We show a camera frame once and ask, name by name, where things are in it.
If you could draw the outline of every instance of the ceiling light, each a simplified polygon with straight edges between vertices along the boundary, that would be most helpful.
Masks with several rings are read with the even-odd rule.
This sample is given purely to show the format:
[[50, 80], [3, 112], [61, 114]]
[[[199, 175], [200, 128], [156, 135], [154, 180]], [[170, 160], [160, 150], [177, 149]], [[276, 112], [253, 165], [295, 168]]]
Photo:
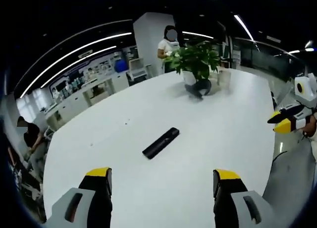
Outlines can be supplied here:
[[290, 52], [287, 52], [289, 54], [295, 54], [295, 53], [299, 53], [300, 51], [299, 50], [295, 50], [295, 51], [290, 51]]
[[88, 56], [86, 56], [86, 57], [81, 58], [81, 59], [78, 60], [78, 61], [75, 61], [74, 63], [71, 63], [69, 66], [67, 66], [66, 68], [63, 68], [60, 72], [58, 72], [58, 73], [55, 74], [52, 78], [50, 78], [45, 84], [43, 84], [43, 85], [41, 86], [41, 88], [44, 88], [45, 85], [47, 85], [52, 79], [54, 79], [54, 78], [55, 78], [56, 76], [58, 76], [60, 73], [64, 72], [65, 70], [67, 70], [68, 68], [72, 67], [73, 65], [79, 63], [80, 61], [83, 61], [84, 59], [87, 59], [87, 58], [89, 58], [89, 57], [91, 57], [91, 56], [94, 56], [94, 55], [96, 55], [96, 54], [99, 54], [99, 53], [101, 53], [101, 52], [103, 52], [103, 51], [111, 50], [111, 49], [113, 49], [113, 48], [116, 48], [116, 46], [111, 46], [111, 47], [106, 48], [106, 49], [103, 49], [103, 50], [101, 50], [101, 51], [97, 51], [97, 52], [95, 52], [95, 53], [92, 53], [91, 55], [88, 55]]
[[240, 23], [240, 25], [243, 27], [243, 29], [247, 32], [248, 36], [250, 37], [250, 39], [252, 41], [254, 41], [251, 33], [249, 32], [248, 28], [246, 27], [246, 25], [243, 23], [243, 21], [241, 20], [241, 18], [238, 15], [234, 15], [234, 17], [236, 18], [236, 20]]
[[308, 46], [310, 46], [313, 43], [313, 41], [308, 41], [305, 45], [305, 48], [307, 48]]
[[202, 34], [198, 34], [198, 33], [193, 33], [193, 32], [188, 32], [188, 31], [183, 31], [184, 34], [188, 34], [188, 35], [193, 35], [193, 36], [202, 36], [202, 37], [207, 37], [210, 39], [213, 39], [212, 36], [206, 36], [206, 35], [202, 35]]
[[44, 70], [40, 73], [40, 75], [37, 76], [37, 77], [31, 82], [31, 84], [25, 89], [25, 91], [22, 93], [22, 95], [20, 96], [20, 98], [22, 98], [22, 97], [26, 94], [26, 92], [32, 87], [32, 85], [33, 85], [44, 73], [46, 73], [50, 68], [52, 68], [55, 64], [57, 64], [58, 62], [60, 62], [60, 61], [63, 60], [64, 58], [66, 58], [67, 56], [70, 56], [72, 53], [75, 53], [75, 52], [77, 52], [77, 51], [79, 51], [79, 50], [81, 50], [81, 49], [83, 49], [83, 48], [85, 48], [85, 47], [87, 47], [87, 46], [93, 45], [93, 44], [98, 43], [98, 42], [100, 42], [100, 41], [105, 41], [105, 40], [108, 40], [108, 39], [112, 39], [112, 38], [116, 38], [116, 37], [120, 37], [120, 36], [131, 35], [131, 34], [132, 34], [132, 32], [128, 32], [128, 33], [123, 33], [123, 34], [118, 34], [118, 35], [114, 35], [114, 36], [109, 36], [109, 37], [106, 37], [106, 38], [102, 38], [102, 39], [100, 39], [100, 40], [93, 41], [93, 42], [91, 42], [91, 43], [89, 43], [89, 44], [86, 44], [86, 45], [84, 45], [84, 46], [82, 46], [82, 47], [79, 47], [78, 49], [75, 49], [75, 50], [73, 50], [72, 52], [69, 52], [68, 54], [64, 55], [62, 58], [60, 58], [60, 59], [58, 59], [57, 61], [55, 61], [54, 63], [52, 63], [49, 67], [47, 67], [46, 69], [44, 69]]
[[126, 19], [126, 20], [120, 20], [120, 21], [112, 21], [112, 22], [107, 22], [107, 23], [103, 23], [101, 25], [97, 25], [97, 26], [94, 26], [94, 27], [91, 27], [91, 28], [87, 28], [83, 31], [80, 31], [80, 32], [77, 32], [75, 33], [74, 35], [71, 35], [70, 37], [62, 40], [61, 42], [59, 42], [57, 45], [53, 46], [52, 48], [50, 48], [48, 51], [46, 51], [41, 57], [39, 57], [29, 68], [28, 70], [24, 73], [24, 75], [20, 78], [19, 82], [15, 85], [15, 88], [17, 88], [17, 86], [20, 84], [20, 82], [22, 81], [22, 79], [25, 77], [25, 75], [31, 70], [31, 68], [34, 67], [34, 65], [36, 65], [44, 56], [46, 56], [49, 52], [51, 52], [52, 50], [54, 50], [56, 47], [60, 46], [61, 44], [63, 44], [64, 42], [68, 41], [69, 39], [75, 37], [75, 36], [78, 36], [84, 32], [87, 32], [87, 31], [90, 31], [90, 30], [93, 30], [93, 29], [96, 29], [96, 28], [99, 28], [101, 26], [106, 26], [106, 25], [111, 25], [111, 24], [115, 24], [115, 23], [119, 23], [119, 22], [125, 22], [125, 21], [132, 21], [132, 19]]
[[277, 39], [277, 38], [274, 38], [274, 37], [272, 37], [272, 36], [266, 36], [266, 38], [267, 38], [268, 40], [271, 40], [271, 41], [274, 41], [274, 42], [277, 42], [277, 43], [281, 43], [281, 40], [279, 40], [279, 39]]

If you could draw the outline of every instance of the glass wall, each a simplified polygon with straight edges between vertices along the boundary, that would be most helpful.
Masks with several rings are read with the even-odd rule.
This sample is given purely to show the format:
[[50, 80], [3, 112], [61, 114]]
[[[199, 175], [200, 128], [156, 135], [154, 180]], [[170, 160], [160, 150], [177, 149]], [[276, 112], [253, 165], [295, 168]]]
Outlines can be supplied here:
[[233, 68], [240, 66], [261, 70], [283, 81], [304, 73], [305, 64], [286, 51], [263, 42], [233, 39]]

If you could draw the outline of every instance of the window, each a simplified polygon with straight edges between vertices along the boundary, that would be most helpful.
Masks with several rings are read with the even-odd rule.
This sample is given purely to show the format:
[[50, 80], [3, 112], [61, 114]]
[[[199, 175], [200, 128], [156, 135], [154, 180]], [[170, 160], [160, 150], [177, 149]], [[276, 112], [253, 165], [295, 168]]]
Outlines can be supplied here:
[[48, 102], [43, 90], [36, 89], [32, 92], [32, 94], [39, 110], [47, 108], [50, 105], [50, 102]]
[[36, 117], [36, 113], [30, 102], [30, 97], [31, 95], [25, 95], [23, 98], [17, 99], [16, 104], [20, 115], [23, 116], [26, 121], [32, 122]]

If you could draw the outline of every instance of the potted plant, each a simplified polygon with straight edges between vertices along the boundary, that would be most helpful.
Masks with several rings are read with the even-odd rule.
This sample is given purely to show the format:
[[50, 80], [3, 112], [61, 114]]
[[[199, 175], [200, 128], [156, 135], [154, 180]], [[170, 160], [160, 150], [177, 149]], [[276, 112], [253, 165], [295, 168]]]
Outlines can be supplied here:
[[204, 78], [208, 79], [210, 69], [218, 72], [219, 62], [218, 53], [208, 41], [180, 48], [164, 59], [164, 63], [169, 63], [171, 69], [175, 69], [179, 74], [182, 72], [184, 81], [188, 85]]

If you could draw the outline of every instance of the led strip light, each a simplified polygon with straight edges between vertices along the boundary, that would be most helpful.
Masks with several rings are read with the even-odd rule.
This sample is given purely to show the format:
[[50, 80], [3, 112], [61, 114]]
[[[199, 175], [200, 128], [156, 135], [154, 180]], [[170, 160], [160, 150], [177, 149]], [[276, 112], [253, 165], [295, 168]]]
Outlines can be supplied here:
[[[248, 36], [250, 37], [250, 39], [252, 41], [254, 41], [253, 36], [251, 35], [251, 33], [249, 32], [247, 26], [243, 23], [243, 21], [241, 20], [241, 18], [238, 15], [234, 15], [234, 17], [236, 18], [236, 20], [240, 23], [240, 25], [243, 27], [243, 29], [247, 32]], [[260, 51], [258, 45], [254, 42], [254, 45], [257, 47], [258, 51]]]
[[91, 57], [91, 56], [94, 56], [94, 55], [96, 55], [96, 54], [99, 54], [99, 53], [101, 53], [101, 52], [104, 52], [104, 51], [107, 51], [107, 50], [111, 50], [111, 49], [114, 49], [114, 48], [116, 48], [116, 46], [111, 46], [111, 47], [109, 47], [109, 48], [103, 49], [103, 50], [101, 50], [101, 51], [97, 51], [97, 52], [95, 52], [95, 53], [92, 53], [91, 55], [88, 55], [88, 56], [86, 56], [86, 57], [83, 57], [83, 58], [81, 58], [80, 60], [75, 61], [74, 63], [71, 63], [69, 66], [67, 66], [66, 68], [63, 68], [60, 72], [58, 72], [58, 73], [55, 74], [52, 78], [50, 78], [45, 84], [43, 84], [43, 85], [41, 86], [41, 88], [44, 88], [45, 85], [47, 85], [49, 82], [52, 81], [52, 79], [54, 79], [54, 78], [55, 78], [56, 76], [58, 76], [60, 73], [62, 73], [62, 72], [64, 72], [65, 70], [69, 69], [69, 68], [72, 67], [73, 65], [79, 63], [80, 61], [83, 61], [84, 59], [87, 59], [87, 58], [89, 58], [89, 57]]
[[[315, 51], [315, 49], [314, 48], [306, 48], [304, 50], [295, 50], [295, 51], [286, 52], [285, 54], [291, 55], [291, 54], [296, 54], [296, 53], [303, 52], [303, 51], [313, 52], [313, 51]], [[284, 54], [284, 53], [274, 55], [274, 57], [281, 56], [282, 54]]]
[[21, 80], [24, 78], [24, 76], [30, 71], [31, 68], [33, 68], [34, 65], [36, 65], [44, 56], [46, 56], [49, 52], [51, 52], [52, 50], [54, 50], [57, 46], [60, 46], [61, 44], [63, 44], [64, 42], [68, 41], [69, 39], [75, 37], [75, 36], [78, 36], [84, 32], [87, 32], [87, 31], [90, 31], [90, 30], [93, 30], [93, 29], [96, 29], [96, 28], [99, 28], [99, 27], [102, 27], [102, 26], [107, 26], [107, 25], [111, 25], [111, 24], [115, 24], [115, 23], [120, 23], [120, 22], [126, 22], [126, 21], [132, 21], [132, 19], [126, 19], [126, 20], [119, 20], [119, 21], [112, 21], [112, 22], [107, 22], [107, 23], [103, 23], [101, 25], [98, 25], [98, 26], [93, 26], [91, 28], [88, 28], [88, 29], [85, 29], [83, 31], [80, 31], [80, 32], [77, 32], [76, 34], [66, 38], [65, 40], [59, 42], [57, 45], [55, 45], [54, 47], [50, 48], [48, 51], [46, 51], [41, 57], [39, 57], [37, 59], [37, 61], [35, 61], [30, 67], [29, 69], [24, 73], [24, 75], [21, 77], [21, 79], [19, 80], [19, 82], [16, 84], [15, 88], [19, 85], [19, 83], [21, 82]]
[[82, 47], [79, 47], [78, 49], [75, 49], [73, 50], [72, 52], [69, 52], [68, 54], [64, 55], [62, 58], [58, 59], [57, 61], [55, 61], [54, 63], [52, 63], [49, 67], [47, 67], [45, 70], [43, 70], [43, 72], [40, 73], [40, 75], [38, 75], [31, 83], [30, 85], [24, 90], [24, 92], [22, 93], [22, 95], [20, 96], [20, 98], [22, 98], [26, 92], [32, 87], [32, 85], [43, 75], [45, 74], [50, 68], [52, 68], [55, 64], [57, 64], [58, 62], [60, 62], [61, 60], [63, 60], [64, 58], [70, 56], [71, 54], [87, 47], [87, 46], [90, 46], [90, 45], [93, 45], [95, 43], [98, 43], [98, 42], [101, 42], [101, 41], [105, 41], [105, 40], [109, 40], [109, 39], [112, 39], [112, 38], [116, 38], [116, 37], [120, 37], [120, 36], [127, 36], [127, 35], [131, 35], [132, 32], [128, 32], [128, 33], [123, 33], [123, 34], [118, 34], [118, 35], [114, 35], [114, 36], [109, 36], [109, 37], [106, 37], [106, 38], [102, 38], [100, 40], [97, 40], [97, 41], [93, 41], [91, 43], [88, 43]]
[[193, 36], [202, 36], [202, 37], [206, 37], [206, 38], [210, 38], [213, 39], [212, 36], [206, 36], [206, 35], [202, 35], [202, 34], [198, 34], [198, 33], [193, 33], [193, 32], [188, 32], [188, 31], [183, 31], [184, 34], [188, 34], [188, 35], [193, 35]]

